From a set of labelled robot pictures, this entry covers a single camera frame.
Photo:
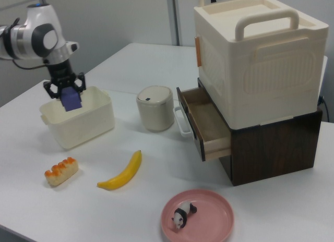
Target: bread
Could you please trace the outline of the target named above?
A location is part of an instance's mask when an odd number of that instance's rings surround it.
[[[52,166],[51,171],[47,170],[44,176],[51,186],[58,186],[69,179],[79,170],[78,162],[68,157],[66,160]]]

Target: pink plate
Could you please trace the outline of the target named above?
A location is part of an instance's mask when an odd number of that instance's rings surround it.
[[[188,215],[184,228],[176,229],[172,217],[183,201],[190,201],[197,212]],[[223,242],[230,235],[234,215],[230,204],[219,194],[194,189],[174,196],[163,208],[161,227],[172,242]]]

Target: small white container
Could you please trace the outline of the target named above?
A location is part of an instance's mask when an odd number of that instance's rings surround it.
[[[199,78],[229,127],[317,110],[328,25],[277,0],[195,7]]]
[[[97,87],[88,87],[81,95],[82,108],[65,111],[60,101],[40,107],[42,120],[65,149],[75,147],[115,126],[111,99]]]
[[[173,92],[168,87],[152,86],[137,95],[142,124],[150,131],[163,131],[174,123]]]

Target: white plastic basket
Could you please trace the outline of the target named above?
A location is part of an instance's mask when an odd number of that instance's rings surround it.
[[[40,107],[42,120],[65,149],[75,147],[115,126],[111,99],[97,87],[88,87],[81,95],[82,108],[65,111],[60,101]]]
[[[328,25],[277,0],[195,7],[199,78],[232,129],[316,111]]]

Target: purple block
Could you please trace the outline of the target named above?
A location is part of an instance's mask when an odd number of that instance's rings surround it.
[[[73,87],[62,90],[61,102],[67,112],[82,107],[80,95]]]

